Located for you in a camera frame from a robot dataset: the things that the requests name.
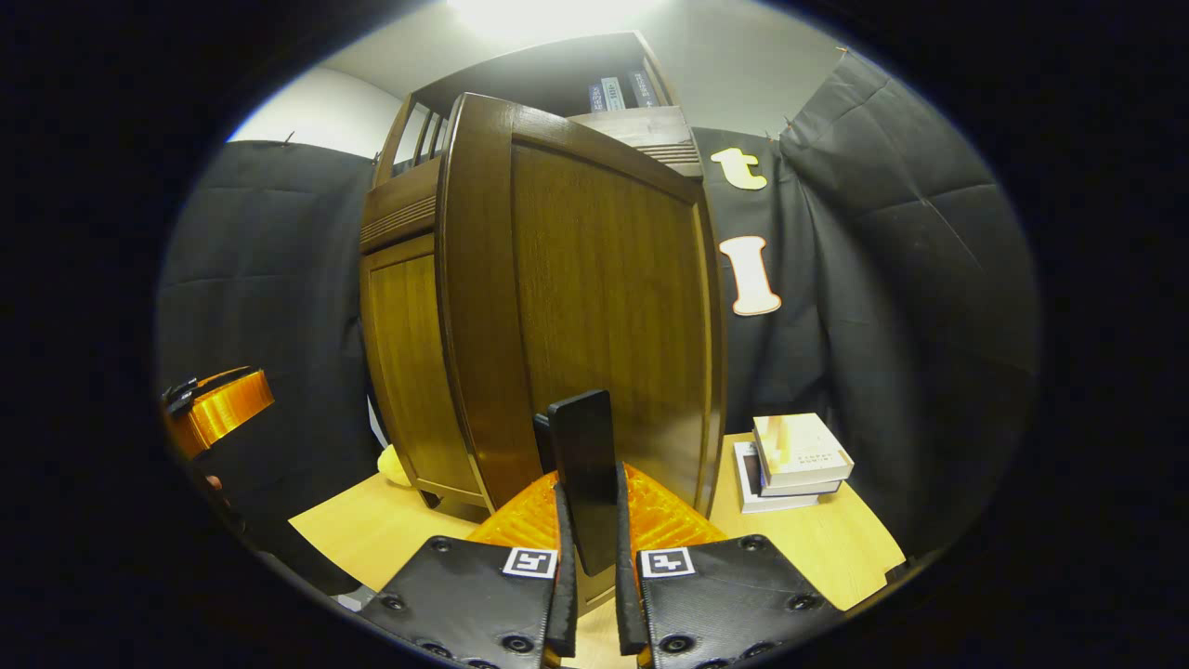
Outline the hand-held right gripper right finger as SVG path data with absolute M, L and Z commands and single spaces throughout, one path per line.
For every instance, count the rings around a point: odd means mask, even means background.
M 641 668 L 757 668 L 841 625 L 763 534 L 726 537 L 627 463 L 616 482 L 619 646 Z

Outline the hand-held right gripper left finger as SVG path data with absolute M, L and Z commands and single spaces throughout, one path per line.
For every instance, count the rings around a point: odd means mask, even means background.
M 447 668 L 556 668 L 575 652 L 575 560 L 549 473 L 470 536 L 424 541 L 360 614 Z

